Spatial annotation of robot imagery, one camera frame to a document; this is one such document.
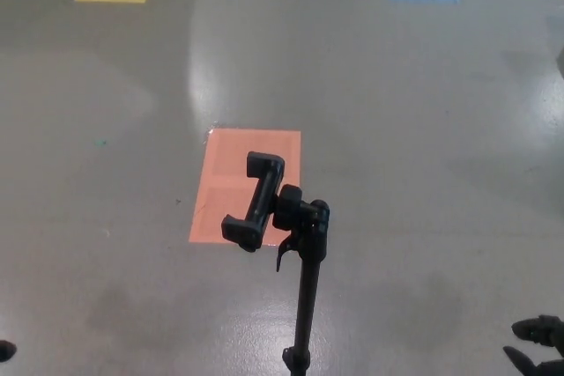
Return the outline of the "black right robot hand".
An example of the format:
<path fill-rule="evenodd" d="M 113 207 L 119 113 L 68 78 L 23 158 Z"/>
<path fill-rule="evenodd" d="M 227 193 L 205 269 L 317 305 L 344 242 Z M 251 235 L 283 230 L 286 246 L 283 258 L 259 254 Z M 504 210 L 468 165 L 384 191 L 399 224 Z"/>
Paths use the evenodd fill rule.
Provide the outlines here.
<path fill-rule="evenodd" d="M 559 317 L 539 315 L 537 318 L 517 321 L 511 328 L 520 340 L 555 348 L 563 356 L 563 321 Z M 511 346 L 504 346 L 503 350 L 524 376 L 563 376 L 563 358 L 535 365 L 520 350 Z"/>

